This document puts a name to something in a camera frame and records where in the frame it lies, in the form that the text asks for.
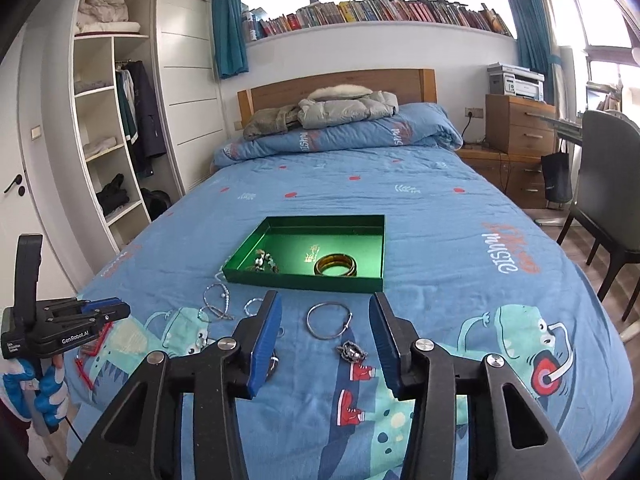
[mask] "teal curtain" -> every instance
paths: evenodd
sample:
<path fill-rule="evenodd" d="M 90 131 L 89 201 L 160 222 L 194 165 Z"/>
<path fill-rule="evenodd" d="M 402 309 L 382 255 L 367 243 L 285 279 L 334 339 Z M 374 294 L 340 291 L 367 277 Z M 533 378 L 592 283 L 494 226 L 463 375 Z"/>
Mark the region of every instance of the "teal curtain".
<path fill-rule="evenodd" d="M 211 0 L 211 15 L 219 78 L 228 79 L 249 72 L 242 35 L 242 3 L 240 0 Z"/>
<path fill-rule="evenodd" d="M 509 5 L 518 31 L 520 66 L 545 75 L 545 101 L 555 104 L 552 65 L 560 64 L 560 59 L 551 55 L 549 29 L 542 0 L 509 0 Z"/>

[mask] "bed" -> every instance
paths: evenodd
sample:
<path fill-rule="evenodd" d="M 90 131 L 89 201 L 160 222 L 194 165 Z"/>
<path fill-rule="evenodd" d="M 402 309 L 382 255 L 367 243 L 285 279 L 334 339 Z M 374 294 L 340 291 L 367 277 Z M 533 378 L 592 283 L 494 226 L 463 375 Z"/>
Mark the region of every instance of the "bed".
<path fill-rule="evenodd" d="M 230 143 L 215 154 L 218 171 L 85 288 L 88 299 L 119 296 L 132 316 L 112 328 L 98 357 L 86 363 L 93 391 L 78 375 L 75 353 L 65 355 L 72 400 L 81 405 L 76 430 L 88 433 L 147 352 L 198 352 L 205 341 L 233 332 L 242 307 L 265 289 L 227 283 L 235 319 L 213 322 L 198 315 L 203 292 L 224 282 L 223 264 L 266 216 L 384 214 L 385 293 L 396 315 L 455 355 L 503 355 L 586 468 L 615 436 L 630 404 L 625 349 L 580 269 L 457 157 L 460 134 L 434 104 L 433 71 L 336 73 L 240 92 L 243 122 L 255 110 L 342 82 L 396 93 L 399 114 Z M 313 260 L 312 250 L 310 265 Z M 279 292 L 280 365 L 254 400 L 238 402 L 250 478 L 399 478 L 413 404 L 396 401 L 385 386 L 369 295 Z M 207 294 L 223 307 L 220 287 Z M 353 312 L 341 339 L 318 340 L 307 331 L 306 313 L 321 301 L 341 301 Z M 318 332 L 335 333 L 342 313 L 321 309 L 314 322 Z M 335 346 L 347 340 L 369 353 L 363 364 L 340 359 Z M 185 479 L 193 477 L 191 410 L 186 399 Z M 466 422 L 459 398 L 456 480 L 466 478 Z M 69 433 L 70 458 L 77 449 Z"/>

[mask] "chair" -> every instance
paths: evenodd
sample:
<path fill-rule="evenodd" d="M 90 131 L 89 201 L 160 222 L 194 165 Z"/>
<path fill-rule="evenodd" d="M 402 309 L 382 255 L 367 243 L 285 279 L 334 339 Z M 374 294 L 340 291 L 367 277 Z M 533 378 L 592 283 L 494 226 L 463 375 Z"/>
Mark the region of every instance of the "chair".
<path fill-rule="evenodd" d="M 587 265 L 599 246 L 609 251 L 609 270 L 598 291 L 603 301 L 620 269 L 640 263 L 640 128 L 623 114 L 589 110 L 582 118 L 577 197 L 558 244 L 574 219 L 595 238 Z M 630 301 L 623 321 L 632 307 Z"/>

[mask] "sliding closet door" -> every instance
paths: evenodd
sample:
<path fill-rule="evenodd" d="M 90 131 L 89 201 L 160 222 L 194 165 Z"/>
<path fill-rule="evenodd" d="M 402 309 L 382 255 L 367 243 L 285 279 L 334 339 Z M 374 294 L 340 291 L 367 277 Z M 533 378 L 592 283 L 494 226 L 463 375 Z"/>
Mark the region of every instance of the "sliding closet door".
<path fill-rule="evenodd" d="M 158 0 L 158 61 L 164 112 L 184 192 L 209 176 L 226 142 L 214 79 L 205 0 Z"/>

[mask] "gray puffer jacket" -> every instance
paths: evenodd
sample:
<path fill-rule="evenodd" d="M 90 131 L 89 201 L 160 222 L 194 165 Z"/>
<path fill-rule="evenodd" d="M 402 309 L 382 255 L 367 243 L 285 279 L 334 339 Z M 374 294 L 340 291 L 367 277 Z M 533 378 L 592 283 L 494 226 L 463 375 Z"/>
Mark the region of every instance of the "gray puffer jacket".
<path fill-rule="evenodd" d="M 377 91 L 359 99 L 313 101 L 302 99 L 298 120 L 305 130 L 373 121 L 391 117 L 398 111 L 398 98 L 390 92 Z"/>

